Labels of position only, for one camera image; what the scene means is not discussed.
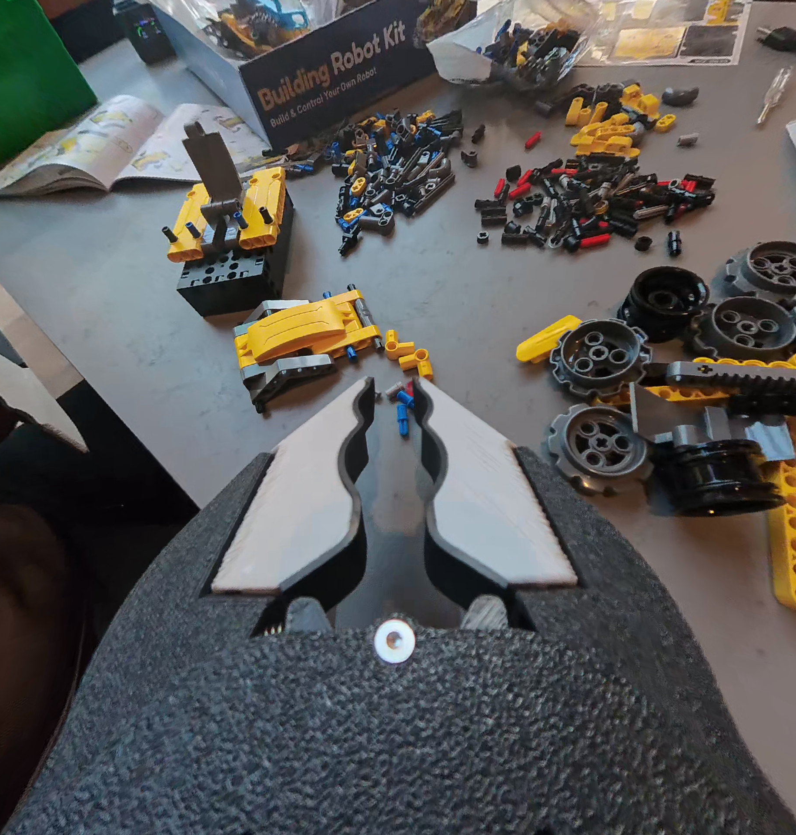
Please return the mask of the black wheel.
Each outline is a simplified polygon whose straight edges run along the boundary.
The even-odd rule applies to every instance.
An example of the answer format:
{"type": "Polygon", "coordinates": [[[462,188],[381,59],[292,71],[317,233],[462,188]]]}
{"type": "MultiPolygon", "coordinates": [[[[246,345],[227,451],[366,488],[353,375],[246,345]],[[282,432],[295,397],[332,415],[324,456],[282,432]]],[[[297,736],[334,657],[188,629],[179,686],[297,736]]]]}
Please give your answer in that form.
{"type": "Polygon", "coordinates": [[[681,337],[709,301],[709,287],[694,272],[656,266],[636,277],[616,318],[653,344],[681,337]]]}
{"type": "Polygon", "coordinates": [[[651,505],[666,515],[727,517],[779,508],[778,486],[764,478],[765,457],[751,440],[660,444],[652,449],[651,505]]]}

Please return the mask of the pile of black red pieces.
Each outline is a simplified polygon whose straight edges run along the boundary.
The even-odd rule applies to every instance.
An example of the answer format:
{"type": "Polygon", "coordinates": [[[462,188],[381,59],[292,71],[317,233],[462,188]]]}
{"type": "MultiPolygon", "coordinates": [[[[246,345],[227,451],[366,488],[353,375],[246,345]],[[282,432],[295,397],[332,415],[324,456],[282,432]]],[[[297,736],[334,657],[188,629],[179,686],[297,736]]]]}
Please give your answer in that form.
{"type": "MultiPolygon", "coordinates": [[[[715,178],[703,174],[661,179],[642,173],[635,160],[601,154],[531,168],[514,164],[496,182],[492,197],[476,199],[477,233],[488,230],[488,245],[498,234],[504,247],[575,255],[614,239],[634,245],[647,224],[660,222],[666,228],[666,252],[668,231],[679,230],[676,224],[685,215],[708,209],[716,200],[716,185],[715,178]]],[[[651,250],[654,238],[648,236],[651,250]]]]}

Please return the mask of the blue robot kit box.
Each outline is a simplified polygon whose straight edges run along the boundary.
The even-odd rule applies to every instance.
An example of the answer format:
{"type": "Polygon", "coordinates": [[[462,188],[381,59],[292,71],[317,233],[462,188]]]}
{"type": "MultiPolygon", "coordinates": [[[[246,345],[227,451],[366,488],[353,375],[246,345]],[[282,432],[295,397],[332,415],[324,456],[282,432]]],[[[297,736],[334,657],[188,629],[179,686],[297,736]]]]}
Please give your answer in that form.
{"type": "Polygon", "coordinates": [[[369,2],[258,57],[227,57],[179,2],[152,2],[177,56],[272,147],[316,136],[434,73],[422,2],[369,2]]]}

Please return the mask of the grey desk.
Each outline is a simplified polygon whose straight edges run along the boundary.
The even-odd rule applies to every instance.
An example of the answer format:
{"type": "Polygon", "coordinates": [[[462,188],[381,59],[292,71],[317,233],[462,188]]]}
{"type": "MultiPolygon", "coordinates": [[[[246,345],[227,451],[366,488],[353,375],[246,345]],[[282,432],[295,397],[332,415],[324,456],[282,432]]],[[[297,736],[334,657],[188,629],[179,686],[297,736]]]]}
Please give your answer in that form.
{"type": "MultiPolygon", "coordinates": [[[[762,128],[762,99],[786,61],[754,40],[760,26],[796,28],[796,3],[752,7],[748,43],[734,68],[631,70],[645,90],[699,86],[679,131],[699,132],[694,149],[672,134],[643,142],[642,170],[716,178],[716,202],[692,215],[676,260],[706,280],[726,259],[763,240],[796,241],[796,61],[784,98],[762,128]]],[[[511,164],[545,164],[569,142],[562,120],[490,90],[437,77],[402,90],[383,107],[403,112],[462,109],[467,132],[484,123],[480,162],[455,160],[455,184],[393,235],[366,237],[347,258],[333,222],[339,184],[329,171],[295,180],[296,209],[287,297],[315,298],[353,282],[383,328],[431,353],[435,383],[520,445],[540,448],[566,410],[545,367],[522,365],[515,349],[556,319],[612,312],[641,271],[666,264],[657,224],[639,253],[626,240],[570,256],[476,244],[477,197],[511,164]],[[524,142],[536,131],[541,142],[524,142]]],[[[180,488],[203,507],[257,454],[268,451],[357,378],[380,391],[401,377],[366,352],[331,380],[289,391],[254,411],[239,379],[236,317],[201,318],[177,294],[162,227],[172,224],[182,187],[120,184],[36,200],[0,200],[0,284],[60,349],[180,488]]],[[[796,611],[772,593],[766,521],[758,514],[670,518],[650,512],[638,488],[597,498],[598,509],[667,585],[711,664],[739,731],[796,815],[796,611]]]]}

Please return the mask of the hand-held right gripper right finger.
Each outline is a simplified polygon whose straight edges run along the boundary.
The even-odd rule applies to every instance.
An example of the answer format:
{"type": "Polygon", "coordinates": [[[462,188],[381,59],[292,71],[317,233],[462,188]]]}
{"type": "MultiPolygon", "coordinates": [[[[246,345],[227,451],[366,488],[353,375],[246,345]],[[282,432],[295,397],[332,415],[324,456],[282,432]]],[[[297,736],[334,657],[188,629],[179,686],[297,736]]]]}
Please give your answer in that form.
{"type": "Polygon", "coordinates": [[[578,575],[525,473],[516,445],[435,384],[417,380],[425,502],[425,571],[463,610],[489,595],[573,590],[578,575]]]}

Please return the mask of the black and yellow brick assembly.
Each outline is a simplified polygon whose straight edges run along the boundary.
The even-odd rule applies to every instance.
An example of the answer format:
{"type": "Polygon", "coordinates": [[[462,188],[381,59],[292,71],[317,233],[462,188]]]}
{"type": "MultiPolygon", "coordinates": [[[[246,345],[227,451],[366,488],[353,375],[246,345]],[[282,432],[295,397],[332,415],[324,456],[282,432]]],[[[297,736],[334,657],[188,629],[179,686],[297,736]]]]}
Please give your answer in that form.
{"type": "Polygon", "coordinates": [[[295,214],[286,170],[272,166],[245,180],[219,133],[198,121],[184,131],[201,181],[162,229],[167,258],[181,269],[178,294],[204,318],[281,298],[295,214]]]}

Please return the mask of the clear plastic tool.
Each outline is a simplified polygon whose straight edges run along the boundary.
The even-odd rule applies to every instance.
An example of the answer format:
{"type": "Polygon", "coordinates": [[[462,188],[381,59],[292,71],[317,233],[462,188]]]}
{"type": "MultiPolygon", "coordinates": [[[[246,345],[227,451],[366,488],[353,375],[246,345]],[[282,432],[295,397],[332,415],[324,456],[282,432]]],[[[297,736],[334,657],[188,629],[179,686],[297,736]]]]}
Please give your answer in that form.
{"type": "Polygon", "coordinates": [[[791,66],[785,66],[778,70],[766,91],[759,116],[756,120],[756,126],[762,127],[769,118],[770,113],[779,104],[792,73],[793,68],[791,66]]]}

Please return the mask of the green box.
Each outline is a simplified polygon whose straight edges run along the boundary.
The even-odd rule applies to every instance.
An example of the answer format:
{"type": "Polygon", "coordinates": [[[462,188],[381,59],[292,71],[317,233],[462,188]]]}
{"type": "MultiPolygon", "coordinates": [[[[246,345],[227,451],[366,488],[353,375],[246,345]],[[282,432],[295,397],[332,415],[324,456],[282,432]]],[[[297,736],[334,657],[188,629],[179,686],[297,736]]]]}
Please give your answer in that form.
{"type": "Polygon", "coordinates": [[[35,1],[0,1],[0,165],[97,104],[35,1]]]}

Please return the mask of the black electronic device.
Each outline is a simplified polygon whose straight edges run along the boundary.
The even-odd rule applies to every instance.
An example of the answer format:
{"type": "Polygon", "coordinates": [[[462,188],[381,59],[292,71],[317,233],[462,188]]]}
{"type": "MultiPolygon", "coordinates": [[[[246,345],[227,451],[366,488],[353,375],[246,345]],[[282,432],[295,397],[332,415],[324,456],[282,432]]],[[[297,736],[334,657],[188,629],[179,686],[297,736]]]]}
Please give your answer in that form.
{"type": "Polygon", "coordinates": [[[176,57],[150,2],[112,1],[112,12],[128,42],[147,66],[176,57]]]}

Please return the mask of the yellow and grey brick assembly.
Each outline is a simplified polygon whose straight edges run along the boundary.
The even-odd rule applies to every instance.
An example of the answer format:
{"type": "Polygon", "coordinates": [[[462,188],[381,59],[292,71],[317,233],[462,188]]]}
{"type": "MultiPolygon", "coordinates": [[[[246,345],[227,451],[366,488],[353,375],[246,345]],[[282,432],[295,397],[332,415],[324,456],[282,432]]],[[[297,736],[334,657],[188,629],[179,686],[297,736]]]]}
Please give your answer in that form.
{"type": "Polygon", "coordinates": [[[260,415],[285,391],[334,374],[341,357],[356,363],[369,347],[383,351],[385,340],[355,284],[317,301],[264,301],[234,329],[240,377],[260,415]]]}

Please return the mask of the instruction booklet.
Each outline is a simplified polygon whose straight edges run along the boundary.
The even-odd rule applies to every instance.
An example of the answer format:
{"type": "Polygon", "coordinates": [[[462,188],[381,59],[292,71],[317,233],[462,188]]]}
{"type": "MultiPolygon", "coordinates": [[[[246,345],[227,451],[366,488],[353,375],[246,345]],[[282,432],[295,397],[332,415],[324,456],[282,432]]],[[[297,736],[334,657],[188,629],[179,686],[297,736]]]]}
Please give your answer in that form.
{"type": "Polygon", "coordinates": [[[267,140],[228,107],[181,104],[165,116],[142,99],[118,95],[69,130],[48,132],[2,168],[0,197],[109,192],[127,180],[199,182],[184,148],[184,125],[192,122],[208,134],[221,134],[240,174],[267,161],[267,140]]]}

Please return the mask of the person's brown sweater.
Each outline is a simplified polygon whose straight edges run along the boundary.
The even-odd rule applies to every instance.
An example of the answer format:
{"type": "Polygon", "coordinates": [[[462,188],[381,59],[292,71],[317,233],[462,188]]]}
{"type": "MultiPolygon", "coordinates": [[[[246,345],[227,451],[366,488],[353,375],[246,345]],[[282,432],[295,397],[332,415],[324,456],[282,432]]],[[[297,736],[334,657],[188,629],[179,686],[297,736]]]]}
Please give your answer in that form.
{"type": "Polygon", "coordinates": [[[0,402],[0,830],[58,734],[81,652],[69,528],[90,460],[0,402]]]}

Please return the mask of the yellow curved panel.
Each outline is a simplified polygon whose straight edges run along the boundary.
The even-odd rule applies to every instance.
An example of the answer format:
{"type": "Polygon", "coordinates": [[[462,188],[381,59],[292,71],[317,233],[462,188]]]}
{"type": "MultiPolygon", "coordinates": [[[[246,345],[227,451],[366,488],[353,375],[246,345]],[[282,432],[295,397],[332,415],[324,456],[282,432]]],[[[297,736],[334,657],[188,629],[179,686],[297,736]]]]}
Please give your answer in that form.
{"type": "Polygon", "coordinates": [[[567,333],[577,329],[582,320],[575,316],[563,317],[536,334],[522,341],[516,349],[516,359],[522,363],[537,364],[547,360],[560,340],[567,333]]]}

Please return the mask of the plastic bag of pieces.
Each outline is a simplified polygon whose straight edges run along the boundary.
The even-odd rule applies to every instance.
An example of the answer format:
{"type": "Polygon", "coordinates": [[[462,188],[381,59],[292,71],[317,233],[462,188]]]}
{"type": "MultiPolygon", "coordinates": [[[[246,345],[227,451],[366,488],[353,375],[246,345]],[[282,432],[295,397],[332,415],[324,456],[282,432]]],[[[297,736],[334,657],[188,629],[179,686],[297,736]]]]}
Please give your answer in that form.
{"type": "Polygon", "coordinates": [[[437,28],[421,26],[435,71],[466,87],[506,84],[522,93],[556,89],[602,22],[601,2],[453,2],[437,28]]]}

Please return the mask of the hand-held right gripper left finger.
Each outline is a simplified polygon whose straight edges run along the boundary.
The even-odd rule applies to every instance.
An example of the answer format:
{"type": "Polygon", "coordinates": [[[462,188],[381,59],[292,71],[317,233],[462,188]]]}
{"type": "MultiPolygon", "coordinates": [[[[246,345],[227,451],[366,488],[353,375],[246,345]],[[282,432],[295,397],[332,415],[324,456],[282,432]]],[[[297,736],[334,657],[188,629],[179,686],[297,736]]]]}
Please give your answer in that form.
{"type": "Polygon", "coordinates": [[[311,597],[328,611],[355,589],[367,551],[355,482],[374,413],[375,381],[364,377],[276,445],[226,540],[213,594],[311,597]]]}

